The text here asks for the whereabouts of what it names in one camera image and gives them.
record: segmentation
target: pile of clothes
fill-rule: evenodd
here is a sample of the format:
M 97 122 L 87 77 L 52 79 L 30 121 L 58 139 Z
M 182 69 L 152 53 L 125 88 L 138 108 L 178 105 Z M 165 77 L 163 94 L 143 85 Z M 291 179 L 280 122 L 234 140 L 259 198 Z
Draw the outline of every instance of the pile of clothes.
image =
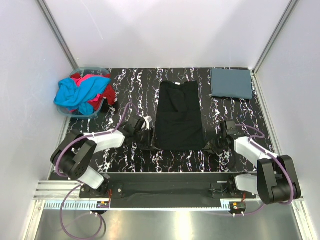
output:
M 115 103 L 116 92 L 109 84 L 110 81 L 110 74 L 87 74 L 81 77 L 75 73 L 59 82 L 54 103 L 70 112 L 79 110 L 83 115 L 91 115 L 99 109 L 103 99 L 107 99 L 109 105 Z

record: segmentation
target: cable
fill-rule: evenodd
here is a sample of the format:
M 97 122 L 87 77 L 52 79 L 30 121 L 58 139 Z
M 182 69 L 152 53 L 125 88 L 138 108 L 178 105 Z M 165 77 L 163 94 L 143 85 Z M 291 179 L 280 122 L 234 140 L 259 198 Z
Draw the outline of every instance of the cable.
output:
M 127 115 L 127 111 L 128 111 L 129 105 L 132 105 L 135 108 L 137 114 L 139 114 L 139 110 L 137 109 L 137 107 L 132 102 L 128 102 L 125 105 L 125 108 L 124 108 L 124 111 L 123 111 L 123 114 L 121 116 L 121 119 L 120 119 L 119 123 L 117 124 L 117 126 L 114 129 L 108 130 L 108 131 L 98 132 L 98 133 L 95 133 L 95 134 L 89 134 L 89 135 L 86 135 L 86 136 L 81 136 L 81 137 L 77 138 L 76 140 L 72 141 L 71 143 L 69 143 L 65 147 L 65 149 L 63 149 L 63 151 L 61 152 L 61 154 L 58 157 L 58 160 L 56 161 L 56 164 L 55 164 L 56 174 L 58 176 L 60 176 L 60 177 L 65 177 L 65 178 L 67 177 L 67 175 L 65 175 L 64 173 L 60 172 L 59 164 L 61 162 L 62 157 L 65 155 L 65 153 L 68 151 L 68 149 L 71 148 L 75 143 L 80 142 L 81 140 L 86 139 L 86 138 L 92 138 L 94 136 L 103 136 L 103 135 L 107 135 L 107 134 L 113 134 L 115 131 L 117 131 L 118 128 L 120 127 L 120 125 L 122 124 L 122 122 L 124 121 L 126 115 Z
M 63 207 L 64 207 L 64 205 L 65 205 L 66 200 L 68 199 L 68 197 L 71 195 L 71 193 L 72 193 L 73 191 L 75 191 L 76 189 L 78 189 L 78 188 L 80 188 L 80 187 L 81 187 L 81 185 L 78 185 L 78 186 L 76 186 L 75 188 L 73 188 L 73 189 L 65 196 L 65 198 L 63 199 L 62 204 L 61 204 L 61 207 L 60 207 L 60 224 L 61 224 L 62 230 L 63 230 L 63 231 L 65 232 L 65 234 L 67 234 L 70 238 L 76 239 L 76 240 L 91 240 L 91 239 L 94 239 L 94 238 L 100 233 L 100 231 L 101 231 L 102 224 L 103 224 L 103 222 L 105 221 L 102 216 L 100 216 L 100 215 L 97 214 L 97 213 L 95 214 L 95 216 L 98 216 L 98 217 L 100 218 L 100 226 L 99 226 L 97 232 L 96 232 L 93 236 L 91 236 L 91 237 L 76 237 L 76 236 L 70 234 L 70 233 L 67 231 L 66 226 L 64 225 L 64 222 L 63 222 L 63 219 L 62 219 Z
M 236 124 L 236 126 L 237 126 L 237 127 L 245 127 L 245 128 L 253 129 L 253 130 L 255 130 L 256 132 L 258 132 L 259 134 L 261 134 L 261 135 L 253 135 L 253 136 L 250 136 L 250 137 L 249 137 L 249 143 L 250 143 L 252 146 L 254 146 L 256 149 L 258 149 L 259 151 L 261 151 L 262 153 L 265 153 L 265 152 L 266 152 L 265 149 L 262 148 L 260 145 L 258 145 L 256 142 L 251 141 L 251 139 L 254 139 L 254 138 L 264 139 L 266 136 L 265 136 L 265 134 L 264 134 L 262 131 L 254 128 L 253 126 L 248 126 L 248 125 L 245 125 L 245 124 Z M 282 164 L 279 162 L 279 160 L 278 160 L 275 156 L 273 156 L 270 152 L 266 152 L 265 154 L 266 154 L 268 157 L 272 158 L 272 160 L 279 166 L 279 168 L 280 168 L 281 171 L 283 172 L 286 180 L 287 180 L 288 183 L 289 183 L 289 186 L 290 186 L 290 198 L 289 198 L 289 200 L 288 200 L 287 202 L 280 202 L 280 204 L 282 204 L 282 205 L 289 205 L 289 204 L 291 204 L 292 201 L 294 200 L 294 187 L 293 187 L 293 183 L 292 183 L 292 181 L 291 181 L 291 179 L 290 179 L 290 176 L 289 176 L 289 174 L 287 173 L 286 169 L 282 166 Z

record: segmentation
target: blue plastic basket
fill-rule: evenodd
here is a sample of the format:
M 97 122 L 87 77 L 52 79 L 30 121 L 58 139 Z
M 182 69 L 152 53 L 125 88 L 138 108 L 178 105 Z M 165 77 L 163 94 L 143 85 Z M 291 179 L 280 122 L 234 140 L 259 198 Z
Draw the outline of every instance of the blue plastic basket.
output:
M 76 73 L 79 73 L 81 75 L 81 77 L 84 77 L 87 74 L 105 76 L 105 75 L 109 74 L 109 71 L 104 68 L 100 68 L 100 67 L 80 67 L 80 68 L 74 70 L 70 74 L 70 76 L 72 76 L 73 74 L 76 74 Z M 57 105 L 56 108 L 60 114 L 66 116 L 66 117 L 76 118 L 76 119 L 94 119 L 97 117 L 98 113 L 100 112 L 102 105 L 104 104 L 104 101 L 105 100 L 102 99 L 101 104 L 99 106 L 99 109 L 90 115 L 83 115 L 78 110 L 69 111 L 64 106 Z

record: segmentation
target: black marble table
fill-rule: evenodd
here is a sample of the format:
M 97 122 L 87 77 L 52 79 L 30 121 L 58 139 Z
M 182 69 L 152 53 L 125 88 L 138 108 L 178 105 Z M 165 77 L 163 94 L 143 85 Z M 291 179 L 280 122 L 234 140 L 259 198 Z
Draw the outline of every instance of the black marble table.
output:
M 95 119 L 72 118 L 68 131 L 78 129 L 83 133 L 97 133 L 113 129 L 119 122 L 125 105 L 133 102 L 143 116 L 151 116 L 155 126 L 159 101 L 159 88 L 162 81 L 184 83 L 197 81 L 205 140 L 211 140 L 219 130 L 219 121 L 234 120 L 265 133 L 265 139 L 257 139 L 263 147 L 273 151 L 264 116 L 252 85 L 252 100 L 232 98 L 211 98 L 210 68 L 144 68 L 109 69 L 111 84 L 116 92 L 116 104 L 104 104 Z M 126 119 L 135 114 L 132 109 Z M 246 134 L 254 131 L 243 128 Z M 141 151 L 136 144 L 117 149 L 107 149 L 96 153 L 91 167 L 100 173 L 107 172 L 250 172 L 253 165 L 235 152 L 221 155 L 203 151 Z

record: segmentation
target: shiny floor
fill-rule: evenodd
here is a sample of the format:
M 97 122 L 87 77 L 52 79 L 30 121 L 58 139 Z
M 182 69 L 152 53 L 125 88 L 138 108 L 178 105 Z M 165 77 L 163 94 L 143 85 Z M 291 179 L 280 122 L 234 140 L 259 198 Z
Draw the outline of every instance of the shiny floor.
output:
M 258 207 L 248 202 L 248 212 Z M 84 211 L 63 212 L 67 230 L 88 238 L 98 229 L 98 218 Z M 273 204 L 245 217 L 217 216 L 210 212 L 109 211 L 102 215 L 106 223 L 96 239 L 101 240 L 301 240 L 292 206 Z M 58 210 L 44 210 L 36 240 L 69 240 L 62 231 Z

